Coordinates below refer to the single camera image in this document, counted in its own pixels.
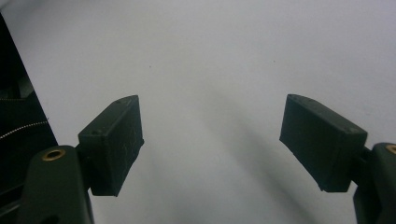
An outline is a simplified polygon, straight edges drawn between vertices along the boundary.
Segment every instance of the white table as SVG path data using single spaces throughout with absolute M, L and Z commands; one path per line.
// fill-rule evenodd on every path
M 13 0 L 2 9 L 61 145 L 138 94 L 146 144 L 96 223 L 354 223 L 279 141 L 287 93 L 396 142 L 395 1 Z

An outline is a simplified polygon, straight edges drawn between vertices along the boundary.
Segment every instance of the white surface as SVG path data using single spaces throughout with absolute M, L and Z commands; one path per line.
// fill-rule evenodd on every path
M 354 223 L 279 141 L 287 93 L 396 142 L 395 1 L 14 0 L 2 13 L 60 144 L 138 94 L 146 144 L 96 223 Z

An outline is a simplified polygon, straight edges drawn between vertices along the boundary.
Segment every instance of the brass screw hole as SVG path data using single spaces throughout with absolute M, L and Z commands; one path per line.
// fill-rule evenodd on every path
M 53 149 L 44 154 L 42 159 L 43 161 L 55 161 L 64 156 L 64 154 L 66 154 L 66 151 L 63 149 Z
M 387 145 L 387 150 L 396 155 L 396 145 Z

